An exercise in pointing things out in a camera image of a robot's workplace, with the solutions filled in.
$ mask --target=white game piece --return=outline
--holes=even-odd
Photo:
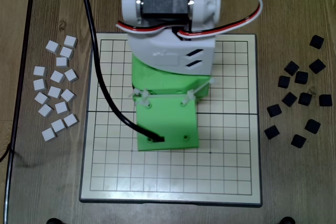
[[[48,92],[48,96],[59,99],[62,89],[51,86]]]
[[[75,117],[74,114],[68,115],[63,120],[64,120],[65,124],[67,125],[67,127],[71,127],[71,126],[75,125],[76,123],[78,123],[78,120],[77,120],[77,118]]]
[[[67,102],[71,102],[76,98],[76,95],[72,93],[70,90],[66,89],[62,94],[61,97],[66,100]]]
[[[68,58],[57,57],[56,58],[56,67],[58,67],[58,68],[67,68],[68,67]]]
[[[47,68],[35,66],[33,75],[45,77],[47,75]]]
[[[59,51],[59,48],[60,48],[60,45],[57,44],[56,42],[53,42],[53,41],[49,41],[47,46],[46,46],[46,49],[49,51],[49,52],[52,52],[53,54],[57,54],[58,51]]]
[[[48,128],[45,131],[42,131],[42,136],[44,138],[44,141],[49,141],[49,140],[52,140],[56,137],[52,128]]]
[[[77,41],[78,41],[77,38],[67,35],[65,40],[64,40],[64,45],[66,47],[75,49],[75,47],[77,45]]]
[[[34,81],[34,90],[35,91],[43,91],[47,89],[46,80],[38,79]]]
[[[64,74],[70,82],[74,82],[78,80],[78,77],[76,73],[73,71],[73,69],[66,71]]]
[[[62,121],[62,119],[59,119],[53,123],[51,123],[52,128],[54,129],[55,133],[60,132],[65,129],[65,125]]]
[[[57,114],[62,114],[68,111],[68,107],[65,102],[56,103],[55,109],[57,111]]]
[[[52,114],[52,112],[53,109],[46,104],[44,104],[42,108],[38,111],[38,113],[40,113],[45,118],[49,117]]]
[[[50,100],[50,98],[47,97],[45,94],[42,94],[41,92],[38,92],[38,94],[35,96],[34,100],[37,101],[38,103],[44,105]]]
[[[59,53],[62,57],[66,57],[71,60],[72,56],[74,55],[73,50],[67,47],[62,47],[61,52]]]
[[[61,84],[62,84],[63,81],[64,81],[64,79],[65,79],[65,75],[55,70],[55,71],[52,73],[50,79],[51,79],[52,81],[55,81],[55,82],[57,82],[57,83],[61,83]]]

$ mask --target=black cable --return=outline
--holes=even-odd
[[[7,156],[7,154],[9,153],[9,151],[10,151],[11,149],[10,149],[10,143],[7,145],[7,148],[6,148],[6,150],[5,150],[5,153],[4,153],[4,155],[2,155],[1,157],[0,157],[0,163],[5,159],[5,157]]]
[[[94,59],[94,66],[96,68],[96,73],[97,73],[97,79],[98,83],[100,85],[101,91],[109,104],[110,108],[112,111],[116,114],[116,116],[128,127],[134,129],[135,131],[145,135],[149,139],[152,139],[154,142],[163,142],[164,138],[159,136],[158,134],[149,131],[141,126],[138,126],[131,122],[128,118],[126,118],[117,108],[115,103],[113,102],[112,98],[110,97],[110,94],[106,88],[106,85],[104,83],[101,69],[100,69],[100,60],[99,60],[99,50],[98,50],[98,43],[97,43],[97,35],[96,35],[96,29],[95,29],[95,23],[93,21],[93,16],[92,16],[92,11],[91,11],[91,5],[90,5],[90,0],[83,0],[84,5],[85,5],[85,11],[86,15],[88,18],[88,23],[90,27],[90,33],[91,33],[91,40],[92,40],[92,48],[93,48],[93,59]]]

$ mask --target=black game piece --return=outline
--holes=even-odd
[[[289,81],[290,81],[290,78],[288,76],[280,76],[279,77],[279,82],[278,82],[278,87],[284,88],[284,89],[288,88]]]
[[[295,220],[291,217],[284,217],[279,224],[295,224]]]
[[[304,106],[308,106],[310,104],[311,98],[313,97],[312,94],[308,93],[301,93],[299,98],[299,104]]]
[[[320,95],[320,106],[321,107],[330,107],[332,106],[332,99],[330,94]]]
[[[291,76],[293,76],[296,71],[298,71],[299,66],[295,64],[294,61],[291,61],[288,63],[288,65],[285,67],[285,71],[289,73]]]
[[[292,105],[295,103],[297,97],[293,95],[291,92],[286,94],[286,96],[283,98],[282,102],[287,105],[288,107],[292,107]]]
[[[276,137],[277,135],[280,134],[280,132],[278,131],[278,128],[275,125],[264,130],[264,133],[266,134],[268,139],[272,139],[273,137]]]
[[[325,64],[320,59],[317,59],[316,61],[314,61],[312,64],[309,65],[309,68],[314,73],[321,72],[325,67],[326,67]]]
[[[306,140],[307,139],[305,137],[295,134],[291,142],[291,145],[297,148],[302,148]]]
[[[306,127],[304,127],[305,130],[313,133],[313,134],[316,134],[319,129],[320,129],[320,126],[321,124],[313,119],[309,119],[307,124],[306,124]]]
[[[51,218],[51,219],[47,220],[47,224],[63,224],[63,222],[60,221],[59,219]]]
[[[312,47],[315,47],[317,49],[321,49],[322,45],[323,45],[324,39],[320,36],[314,35],[311,38],[310,44]]]
[[[308,81],[308,73],[307,72],[297,72],[295,76],[295,83],[306,84]]]
[[[282,113],[281,108],[278,104],[272,105],[267,108],[269,116],[272,118],[273,116],[280,115]]]

